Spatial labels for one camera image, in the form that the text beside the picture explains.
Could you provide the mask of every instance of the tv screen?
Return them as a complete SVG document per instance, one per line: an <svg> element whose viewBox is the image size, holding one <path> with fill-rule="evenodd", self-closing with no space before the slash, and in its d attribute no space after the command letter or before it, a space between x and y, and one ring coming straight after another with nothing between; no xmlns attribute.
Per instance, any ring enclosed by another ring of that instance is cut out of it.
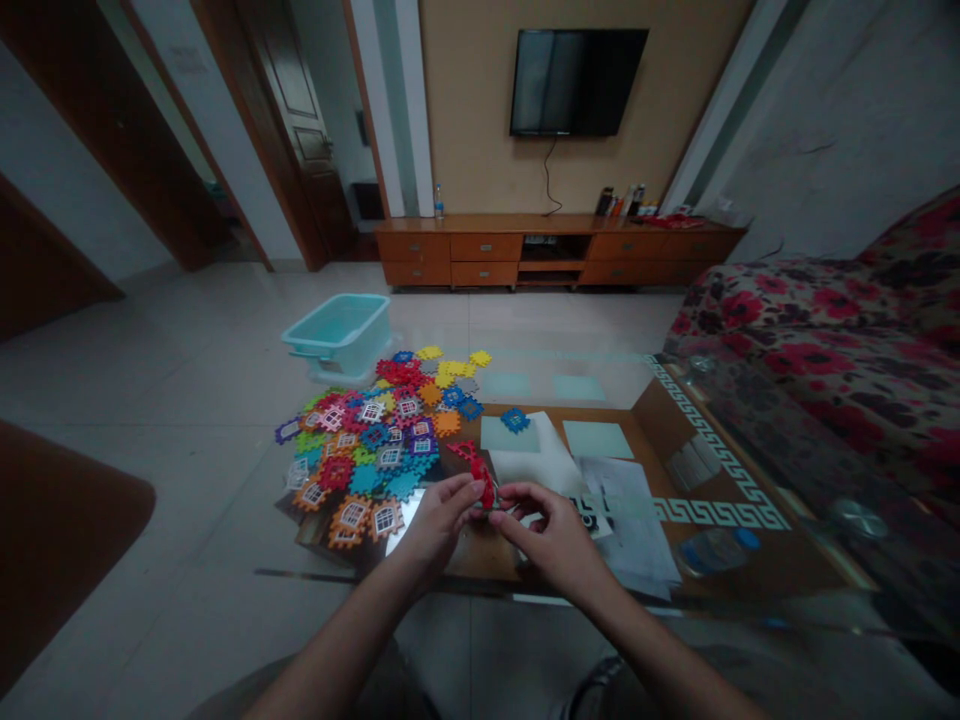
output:
<svg viewBox="0 0 960 720"><path fill-rule="evenodd" d="M521 30L511 135L616 135L648 30Z"/></svg>

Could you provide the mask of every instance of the hand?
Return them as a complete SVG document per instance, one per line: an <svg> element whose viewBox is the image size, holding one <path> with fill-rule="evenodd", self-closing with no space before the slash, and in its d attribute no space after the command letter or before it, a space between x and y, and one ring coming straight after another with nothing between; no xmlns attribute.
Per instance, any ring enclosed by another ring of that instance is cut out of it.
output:
<svg viewBox="0 0 960 720"><path fill-rule="evenodd" d="M565 598L583 607L617 579L600 556L580 513L567 498L535 483L499 488L500 507L512 513L490 513L490 524L520 548ZM527 529L520 520L541 513Z"/></svg>
<svg viewBox="0 0 960 720"><path fill-rule="evenodd" d="M471 508L483 495L483 482L470 473L454 475L432 485L420 500L410 526L391 557L418 576L418 595L443 573L464 523L476 513Z"/></svg>

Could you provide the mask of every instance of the plastic storage bin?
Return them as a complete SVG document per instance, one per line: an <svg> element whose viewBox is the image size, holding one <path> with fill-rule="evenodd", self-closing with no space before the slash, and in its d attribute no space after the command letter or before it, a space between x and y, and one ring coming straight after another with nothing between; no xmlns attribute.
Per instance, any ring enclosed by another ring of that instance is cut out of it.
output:
<svg viewBox="0 0 960 720"><path fill-rule="evenodd" d="M280 339L302 357L315 382L369 384L377 359L391 346L390 298L335 295L289 328Z"/></svg>

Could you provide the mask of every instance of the bottle cap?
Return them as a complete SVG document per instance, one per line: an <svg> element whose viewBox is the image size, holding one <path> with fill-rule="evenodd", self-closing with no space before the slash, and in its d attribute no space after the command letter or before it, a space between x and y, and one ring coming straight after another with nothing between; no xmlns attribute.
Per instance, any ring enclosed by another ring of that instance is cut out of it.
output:
<svg viewBox="0 0 960 720"><path fill-rule="evenodd" d="M737 528L733 531L733 537L738 543L743 545L747 550L759 550L760 549L760 538L754 535L752 532L746 528Z"/></svg>

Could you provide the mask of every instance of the wooden cabinet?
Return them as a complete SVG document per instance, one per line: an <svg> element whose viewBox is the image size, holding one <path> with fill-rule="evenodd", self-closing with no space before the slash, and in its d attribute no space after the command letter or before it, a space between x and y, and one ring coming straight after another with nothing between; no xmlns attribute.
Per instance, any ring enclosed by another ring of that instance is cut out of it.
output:
<svg viewBox="0 0 960 720"><path fill-rule="evenodd" d="M450 215L392 218L376 229L387 283L483 285L688 285L723 262L743 230L692 230L592 215ZM538 244L524 247L528 235Z"/></svg>

